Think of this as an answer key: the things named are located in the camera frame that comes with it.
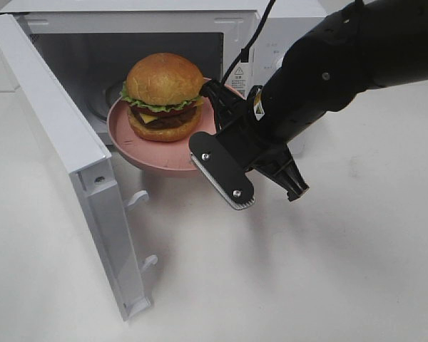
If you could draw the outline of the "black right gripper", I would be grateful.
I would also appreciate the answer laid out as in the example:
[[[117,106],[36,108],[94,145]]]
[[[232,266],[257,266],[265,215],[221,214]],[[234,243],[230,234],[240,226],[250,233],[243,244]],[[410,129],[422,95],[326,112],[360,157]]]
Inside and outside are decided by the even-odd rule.
[[[206,81],[200,94],[214,110],[216,138],[244,171],[257,170],[281,186],[287,199],[298,200],[309,189],[287,145],[263,133],[262,88],[255,86],[247,98],[216,79]]]

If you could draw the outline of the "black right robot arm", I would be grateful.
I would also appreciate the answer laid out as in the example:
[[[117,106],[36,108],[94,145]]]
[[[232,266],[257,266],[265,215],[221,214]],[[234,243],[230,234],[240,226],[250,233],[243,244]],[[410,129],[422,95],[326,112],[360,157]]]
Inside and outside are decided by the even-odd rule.
[[[235,209],[254,201],[257,170],[296,200],[307,190],[287,144],[358,93],[428,80],[428,1],[355,1],[297,40],[263,86],[241,98],[211,80],[202,88],[214,135],[189,140],[193,162]]]

